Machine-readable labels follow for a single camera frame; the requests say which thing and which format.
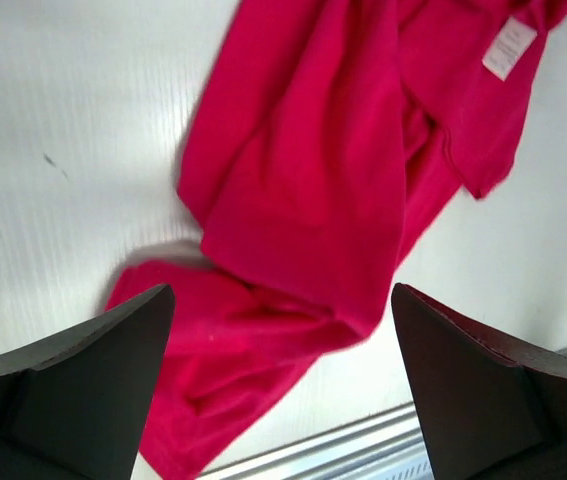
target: clothing label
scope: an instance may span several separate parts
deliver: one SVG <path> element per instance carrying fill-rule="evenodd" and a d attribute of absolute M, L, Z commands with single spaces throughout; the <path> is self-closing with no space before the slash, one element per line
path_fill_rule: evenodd
<path fill-rule="evenodd" d="M 510 17 L 488 48 L 483 65 L 505 81 L 535 38 L 536 30 Z"/>

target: small stain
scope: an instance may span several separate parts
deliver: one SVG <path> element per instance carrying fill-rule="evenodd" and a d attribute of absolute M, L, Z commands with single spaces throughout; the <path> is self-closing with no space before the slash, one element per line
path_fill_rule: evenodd
<path fill-rule="evenodd" d="M 43 160 L 45 160 L 48 164 L 52 165 L 54 168 L 56 168 L 56 163 L 54 162 L 54 160 L 52 160 L 49 155 L 47 155 L 46 153 L 43 154 Z"/>

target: red cloth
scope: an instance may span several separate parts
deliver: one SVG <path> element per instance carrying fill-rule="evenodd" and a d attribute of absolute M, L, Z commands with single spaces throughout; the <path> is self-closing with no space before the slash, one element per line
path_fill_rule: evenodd
<path fill-rule="evenodd" d="M 567 0 L 243 0 L 178 193 L 217 265 L 126 270 L 111 308 L 168 283 L 177 309 L 141 452 L 192 478 L 324 352 L 368 337 L 392 274 L 461 185 L 509 172 Z M 538 37 L 505 82 L 507 18 Z"/>

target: white tag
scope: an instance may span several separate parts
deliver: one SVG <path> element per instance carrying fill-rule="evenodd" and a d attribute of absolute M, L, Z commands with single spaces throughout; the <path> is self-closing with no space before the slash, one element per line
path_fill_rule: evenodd
<path fill-rule="evenodd" d="M 505 81 L 535 38 L 536 30 L 510 17 L 488 48 L 483 65 Z"/>

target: white table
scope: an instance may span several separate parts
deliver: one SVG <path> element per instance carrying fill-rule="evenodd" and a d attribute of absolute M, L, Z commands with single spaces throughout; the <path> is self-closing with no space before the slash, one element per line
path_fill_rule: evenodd
<path fill-rule="evenodd" d="M 174 154 L 235 4 L 0 0 L 0 353 L 92 316 L 136 249 L 199 238 L 173 193 Z M 484 202 L 459 194 L 396 278 L 567 345 L 567 23 L 509 180 Z M 215 465 L 409 398 L 387 318 L 322 359 Z M 136 477 L 153 475 L 139 463 Z"/>

